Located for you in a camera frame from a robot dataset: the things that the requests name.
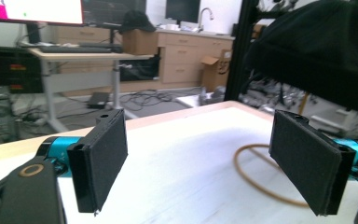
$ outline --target white desk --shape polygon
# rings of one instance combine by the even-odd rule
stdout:
[[[277,202],[240,178],[234,152],[268,144],[271,122],[271,116],[234,102],[128,120],[129,157],[97,217],[77,212],[72,180],[59,178],[68,223],[353,223],[356,182],[348,183],[338,216],[316,217],[309,208]],[[31,159],[44,139],[0,145],[0,179]],[[244,152],[240,161],[258,183],[301,200],[282,173],[252,153]]]
[[[84,90],[94,87],[112,85],[114,88],[114,108],[118,109],[120,93],[120,60],[146,60],[153,55],[131,55],[126,53],[43,53],[39,49],[30,49],[30,52],[38,57],[42,68],[42,82],[48,105],[48,123],[57,132],[67,132],[56,119],[56,111],[53,101],[54,92]],[[89,61],[112,61],[113,71],[100,73],[80,74],[54,74],[56,68],[52,63],[58,62],[89,62]]]

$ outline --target wooden cabinet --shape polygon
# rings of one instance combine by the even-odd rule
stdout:
[[[55,29],[55,41],[60,44],[107,42],[109,32],[106,29],[93,27],[58,26]],[[219,57],[222,49],[231,49],[232,40],[233,38],[229,36],[158,31],[158,47],[161,58],[158,79],[122,82],[120,84],[121,91],[198,87],[203,70],[203,65],[200,62],[202,57],[206,55]],[[117,35],[115,41],[119,43],[121,35]],[[60,68],[63,73],[97,72],[112,69],[112,63],[65,63]],[[89,94],[92,91],[95,90],[82,91],[82,94]]]

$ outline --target monitor screen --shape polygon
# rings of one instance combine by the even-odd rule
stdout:
[[[200,0],[167,0],[165,18],[178,21],[199,22]]]
[[[83,0],[86,25],[117,25],[129,10],[146,12],[146,0]]]
[[[82,24],[81,0],[0,0],[0,21]]]

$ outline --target faucet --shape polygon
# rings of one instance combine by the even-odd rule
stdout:
[[[208,8],[208,7],[203,8],[202,11],[200,12],[200,15],[199,15],[199,28],[198,28],[199,32],[203,31],[202,14],[203,14],[203,12],[205,10],[209,11],[209,20],[212,21],[214,19],[214,16],[213,16],[213,13],[212,13],[211,9]]]

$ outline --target brown cable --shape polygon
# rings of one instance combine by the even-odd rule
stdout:
[[[253,187],[255,187],[256,189],[260,190],[261,192],[267,194],[269,197],[272,197],[278,201],[284,202],[284,203],[290,203],[292,205],[295,206],[300,206],[300,207],[309,207],[307,203],[303,203],[303,202],[299,202],[299,201],[295,201],[292,199],[288,199],[285,198],[279,194],[276,194],[275,192],[272,192],[266,188],[264,188],[263,186],[259,185],[258,183],[256,183],[250,176],[248,176],[240,167],[240,164],[238,163],[238,157],[241,154],[241,152],[243,152],[246,149],[251,149],[252,152],[254,152],[254,154],[258,157],[260,157],[262,160],[266,161],[267,163],[273,165],[274,167],[279,168],[279,166],[277,164],[275,164],[274,162],[272,162],[271,160],[267,159],[264,155],[262,155],[261,153],[253,150],[254,147],[269,147],[269,145],[266,144],[251,144],[251,145],[246,145],[243,147],[240,147],[237,149],[237,151],[235,152],[234,155],[234,165],[236,170],[238,171],[238,173],[240,174],[240,176],[242,178],[244,178],[247,182],[249,182]]]

